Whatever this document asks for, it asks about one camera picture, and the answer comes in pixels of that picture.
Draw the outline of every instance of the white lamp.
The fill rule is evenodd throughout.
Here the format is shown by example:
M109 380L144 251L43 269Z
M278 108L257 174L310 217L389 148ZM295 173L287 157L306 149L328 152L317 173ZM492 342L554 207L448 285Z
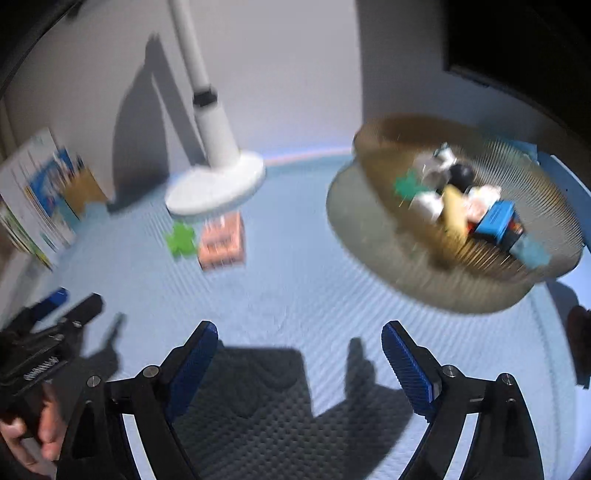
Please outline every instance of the white lamp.
M226 112L207 76L189 0L168 1L193 87L195 121L209 167L196 166L183 174L169 188L165 201L174 215L196 215L253 191L265 175L265 166L260 155L238 150Z

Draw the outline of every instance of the lamp base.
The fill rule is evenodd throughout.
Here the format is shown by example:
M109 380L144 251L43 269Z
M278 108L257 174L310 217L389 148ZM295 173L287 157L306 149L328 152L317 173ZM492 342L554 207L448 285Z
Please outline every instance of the lamp base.
M193 167L168 189L166 207L173 215L207 213L255 190L264 175L262 157L246 151L231 167Z

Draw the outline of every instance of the blue mat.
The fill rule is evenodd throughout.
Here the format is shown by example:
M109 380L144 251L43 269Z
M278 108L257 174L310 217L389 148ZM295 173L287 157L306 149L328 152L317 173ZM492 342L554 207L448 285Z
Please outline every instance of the blue mat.
M83 377L120 379L160 364L202 319L224 347L179 436L209 478L398 478L427 427L413 415L382 353L380 332L400 319L417 344L466 375L516 377L530 409L547 479L562 479L574 439L574 370L545 286L514 307L465 316L396 292L339 244L326 217L328 188L350 158L271 167L240 210L246 264L203 273L174 260L164 189L117 215L93 208L44 286L91 292L106 310L87 329ZM126 321L113 327L118 312ZM102 372L102 352L114 362ZM470 417L450 473L472 440ZM141 447L127 422L134 452ZM142 478L152 478L137 454Z

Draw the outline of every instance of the round tray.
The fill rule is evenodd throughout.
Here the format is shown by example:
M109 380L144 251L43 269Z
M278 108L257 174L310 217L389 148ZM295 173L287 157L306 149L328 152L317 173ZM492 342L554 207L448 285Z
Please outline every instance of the round tray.
M529 270L485 241L459 245L440 225L417 222L409 202L393 194L419 154L448 142L458 160L471 164L477 184L502 187L502 198L515 203L527 234L551 255L548 266ZM386 210L412 232L438 262L463 265L474 274L528 283L556 278L572 270L582 254L583 238L572 208L542 169L520 150L456 122L429 116L398 116L367 123L355 135L356 159Z

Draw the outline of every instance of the orange block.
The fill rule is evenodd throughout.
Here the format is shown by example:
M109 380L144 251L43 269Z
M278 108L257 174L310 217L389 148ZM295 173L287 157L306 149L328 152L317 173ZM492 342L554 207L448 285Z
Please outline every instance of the orange block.
M205 224L198 258L204 270L244 262L244 224L240 213L227 213Z

